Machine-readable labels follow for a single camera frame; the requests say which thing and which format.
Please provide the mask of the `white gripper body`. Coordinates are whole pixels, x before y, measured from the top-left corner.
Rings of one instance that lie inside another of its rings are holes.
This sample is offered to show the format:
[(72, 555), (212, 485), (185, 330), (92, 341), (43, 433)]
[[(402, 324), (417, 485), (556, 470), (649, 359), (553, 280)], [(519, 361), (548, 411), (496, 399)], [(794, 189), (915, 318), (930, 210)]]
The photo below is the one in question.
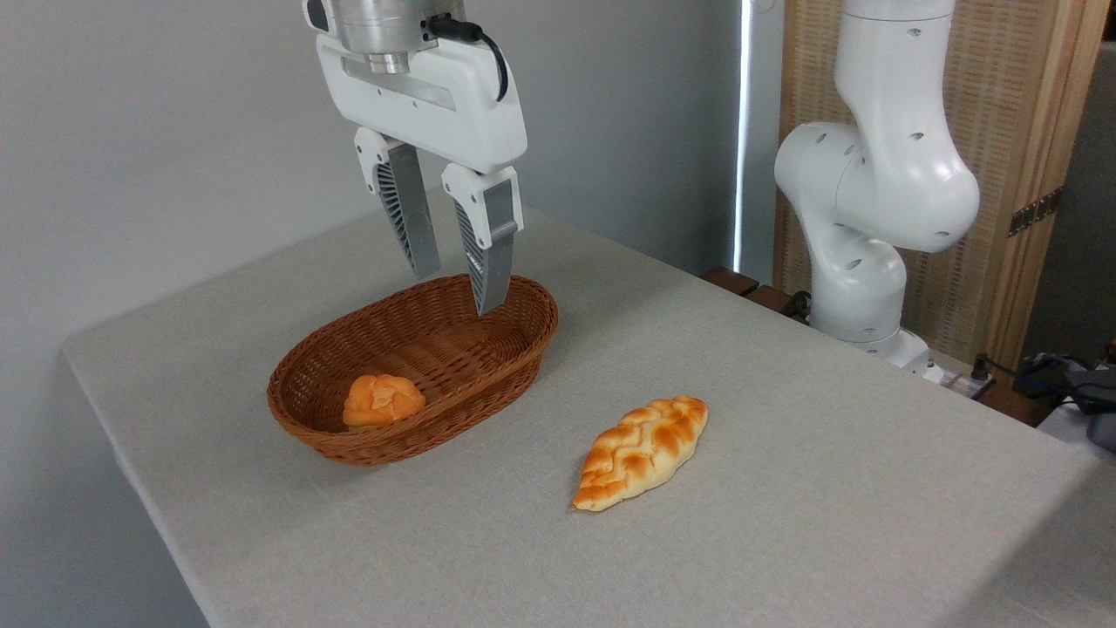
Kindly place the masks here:
[(480, 174), (510, 166), (527, 151), (514, 81), (498, 100), (497, 60), (484, 44), (442, 39), (411, 56), (406, 74), (372, 73), (326, 33), (317, 36), (317, 52), (343, 118)]

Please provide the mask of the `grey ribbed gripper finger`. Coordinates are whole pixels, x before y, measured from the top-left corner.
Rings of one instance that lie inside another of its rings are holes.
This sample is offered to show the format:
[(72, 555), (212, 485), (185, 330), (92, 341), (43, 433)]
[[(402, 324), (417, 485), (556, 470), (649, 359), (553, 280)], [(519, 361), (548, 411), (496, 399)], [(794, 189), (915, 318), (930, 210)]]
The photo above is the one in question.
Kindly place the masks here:
[(506, 167), (477, 174), (450, 163), (442, 183), (454, 199), (477, 311), (485, 317), (506, 303), (513, 274), (514, 234), (525, 228), (517, 172)]
[(419, 279), (441, 270), (441, 259), (419, 163), (419, 151), (371, 128), (355, 132), (362, 176), (379, 199), (408, 265)]

